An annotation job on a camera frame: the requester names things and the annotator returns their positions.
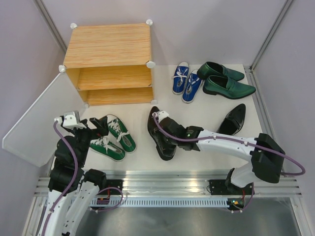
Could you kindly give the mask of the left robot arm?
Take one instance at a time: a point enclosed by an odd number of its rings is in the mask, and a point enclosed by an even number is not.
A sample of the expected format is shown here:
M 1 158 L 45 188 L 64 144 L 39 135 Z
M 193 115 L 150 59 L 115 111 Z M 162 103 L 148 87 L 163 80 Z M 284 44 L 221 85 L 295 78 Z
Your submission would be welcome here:
M 53 128 L 59 135 L 50 173 L 48 201 L 40 236 L 73 236 L 96 194 L 106 192 L 106 174 L 83 171 L 92 139 L 108 135 L 107 117 L 80 120 L 74 112 L 55 118 Z

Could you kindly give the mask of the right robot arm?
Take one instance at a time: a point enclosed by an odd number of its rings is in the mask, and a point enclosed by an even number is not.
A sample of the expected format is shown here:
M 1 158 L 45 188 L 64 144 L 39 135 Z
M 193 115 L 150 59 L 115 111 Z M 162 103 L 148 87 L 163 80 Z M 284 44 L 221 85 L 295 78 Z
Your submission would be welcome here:
M 184 128 L 170 117 L 155 113 L 149 117 L 148 131 L 163 160 L 171 160 L 177 148 L 186 151 L 220 152 L 246 161 L 232 168 L 225 180 L 211 180 L 214 195 L 248 193 L 255 182 L 276 184 L 280 181 L 285 152 L 267 134 L 257 138 L 233 137 L 198 126 Z

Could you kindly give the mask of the black patent shoe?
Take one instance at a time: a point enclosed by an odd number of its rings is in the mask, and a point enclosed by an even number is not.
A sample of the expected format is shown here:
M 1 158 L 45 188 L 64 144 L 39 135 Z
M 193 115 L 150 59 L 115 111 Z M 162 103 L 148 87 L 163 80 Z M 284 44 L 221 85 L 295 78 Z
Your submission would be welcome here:
M 225 116 L 216 132 L 225 135 L 237 134 L 245 123 L 245 116 L 246 106 L 239 104 Z
M 158 111 L 159 111 L 159 108 L 157 106 L 153 106 L 151 108 L 150 113 L 149 113 L 149 117 L 148 117 L 148 123 L 147 123 L 148 132 L 149 132 L 150 136 L 153 138 L 154 142 L 155 142 L 155 137 L 157 137 L 157 136 L 160 136 L 160 137 L 164 138 L 164 140 L 165 140 L 165 136 L 160 132 L 159 128 L 156 126 L 156 123 L 152 117 L 152 113 L 158 112 Z M 159 154 L 159 156 L 164 161 L 169 161 L 173 158 L 173 156 L 165 156 L 164 154 Z

